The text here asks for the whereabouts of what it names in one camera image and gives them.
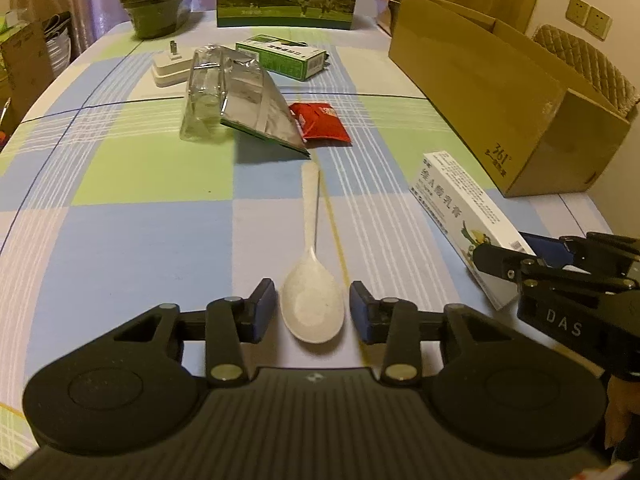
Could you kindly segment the person right hand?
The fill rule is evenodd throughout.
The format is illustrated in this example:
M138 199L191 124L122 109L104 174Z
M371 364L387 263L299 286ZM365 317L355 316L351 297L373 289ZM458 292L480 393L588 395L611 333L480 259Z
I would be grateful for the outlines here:
M636 462L639 459L639 437L628 438L629 429L637 426L639 416L639 384L612 376L608 380L608 407L604 415L604 448L614 450L616 460Z

